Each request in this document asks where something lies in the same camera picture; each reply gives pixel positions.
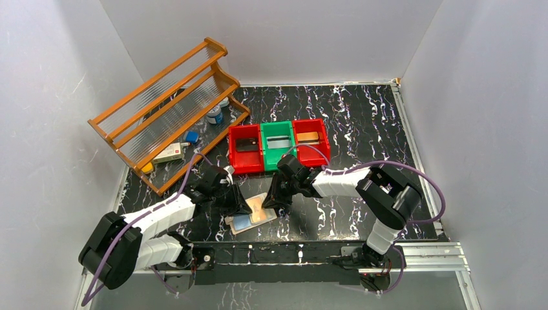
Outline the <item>beige leather card holder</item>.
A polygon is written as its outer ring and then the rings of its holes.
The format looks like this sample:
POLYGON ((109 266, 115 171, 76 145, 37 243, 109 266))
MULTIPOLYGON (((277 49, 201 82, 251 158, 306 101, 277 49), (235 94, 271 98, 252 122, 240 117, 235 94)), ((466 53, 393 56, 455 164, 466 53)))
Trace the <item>beige leather card holder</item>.
POLYGON ((264 223, 275 220, 278 216, 274 209, 263 209, 262 203, 267 194, 263 192, 246 199, 247 205, 251 208, 251 214, 235 214, 226 217, 226 223, 230 226, 233 234, 242 233, 264 223))

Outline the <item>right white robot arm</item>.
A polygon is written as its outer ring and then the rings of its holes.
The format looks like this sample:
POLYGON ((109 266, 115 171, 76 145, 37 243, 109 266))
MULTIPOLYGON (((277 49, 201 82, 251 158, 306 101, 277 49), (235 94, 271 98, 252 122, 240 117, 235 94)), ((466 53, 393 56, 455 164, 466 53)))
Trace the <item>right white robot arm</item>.
POLYGON ((360 198, 375 216, 371 233, 362 249, 352 255, 352 264, 381 267, 390 257, 389 248, 406 227, 423 199, 423 192, 399 171, 400 163, 373 163, 348 170, 311 168, 287 155, 277 164, 271 186, 262 203, 264 209, 283 209, 292 197, 345 196, 360 198))

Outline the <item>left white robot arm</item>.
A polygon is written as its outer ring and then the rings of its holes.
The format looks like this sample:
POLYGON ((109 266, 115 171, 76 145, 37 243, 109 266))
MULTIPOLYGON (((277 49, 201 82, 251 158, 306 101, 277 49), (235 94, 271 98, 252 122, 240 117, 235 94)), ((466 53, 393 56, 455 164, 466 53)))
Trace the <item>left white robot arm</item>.
POLYGON ((108 289, 120 287, 136 270, 158 264, 189 267, 192 242, 168 228, 192 220, 203 205, 228 215, 250 214, 234 173, 232 166, 210 165, 197 180, 184 183, 159 203, 129 214, 105 214, 83 246, 79 263, 108 289))

